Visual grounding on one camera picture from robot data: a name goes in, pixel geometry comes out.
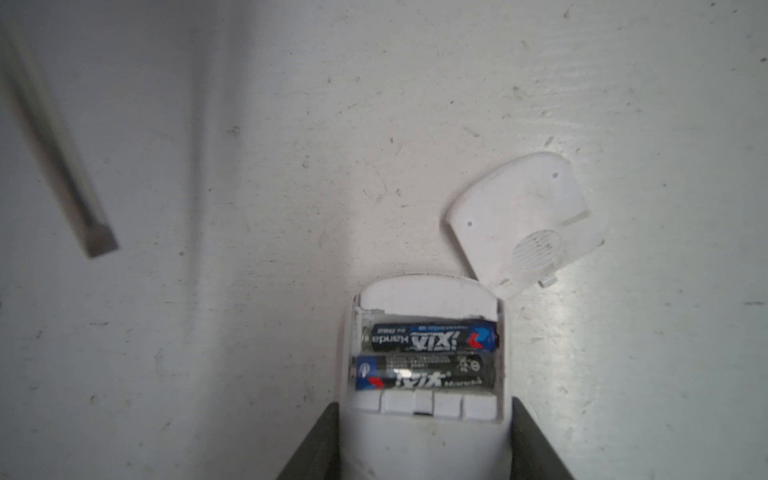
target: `battery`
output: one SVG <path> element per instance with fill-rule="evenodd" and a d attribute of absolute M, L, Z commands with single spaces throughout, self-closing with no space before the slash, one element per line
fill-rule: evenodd
<path fill-rule="evenodd" d="M 463 352 L 496 349 L 496 323 L 376 323 L 363 330 L 363 348 L 374 352 Z"/>
<path fill-rule="evenodd" d="M 490 353 L 398 353 L 355 360 L 355 389 L 493 388 Z"/>

